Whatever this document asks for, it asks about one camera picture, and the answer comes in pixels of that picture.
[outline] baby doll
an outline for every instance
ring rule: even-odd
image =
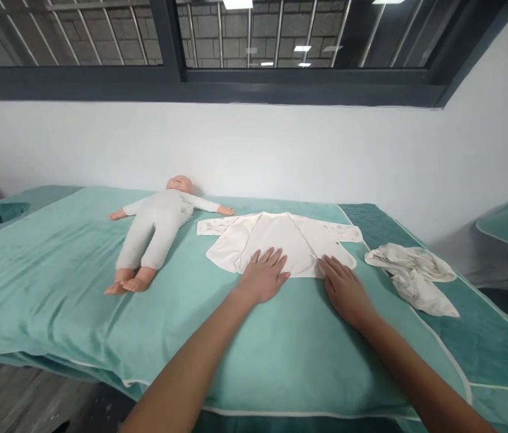
[[[136,217],[117,259],[114,283],[108,287],[105,295],[122,295],[126,291],[146,290],[156,272],[164,264],[177,231],[191,218],[195,207],[221,215],[236,213],[231,207],[220,206],[192,195],[192,190],[191,180],[185,176],[176,176],[168,181],[164,192],[128,204],[109,216],[113,221],[130,215]],[[152,231],[154,234],[147,245]],[[134,276],[135,270],[140,265],[138,273]]]

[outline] white baby garment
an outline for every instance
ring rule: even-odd
[[[366,253],[364,261],[392,274],[396,291],[415,309],[432,316],[460,317],[446,295],[432,284],[432,281],[454,281],[456,274],[448,263],[430,251],[386,244]]]
[[[270,247],[282,248],[283,254],[288,255],[283,272],[290,272],[293,278],[324,278],[317,265],[318,258],[324,254],[335,256],[354,269],[356,260],[340,242],[362,240],[362,233],[356,226],[267,212],[202,220],[197,233],[219,235],[206,257],[228,272],[243,274],[257,250],[264,253]]]
[[[135,269],[141,265],[155,270],[161,268],[177,231],[191,218],[195,207],[216,212],[219,204],[177,189],[166,189],[124,206],[126,215],[136,217],[123,242],[115,267]]]

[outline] floor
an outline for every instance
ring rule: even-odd
[[[482,289],[508,313],[508,291]],[[114,433],[134,401],[105,384],[0,364],[0,433]]]

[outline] doll face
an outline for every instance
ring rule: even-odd
[[[170,180],[168,180],[168,185],[165,188],[179,189],[180,191],[187,192],[188,194],[192,194],[194,189],[192,181],[185,176],[172,177]]]

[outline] doll leg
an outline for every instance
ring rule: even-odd
[[[117,259],[114,283],[105,290],[105,295],[123,295],[127,292],[122,283],[135,275],[152,230],[153,224],[147,218],[141,215],[134,218]]]
[[[164,265],[177,230],[175,224],[156,224],[156,231],[141,258],[141,267],[135,278],[123,284],[124,289],[131,292],[143,292],[147,289],[156,272]]]

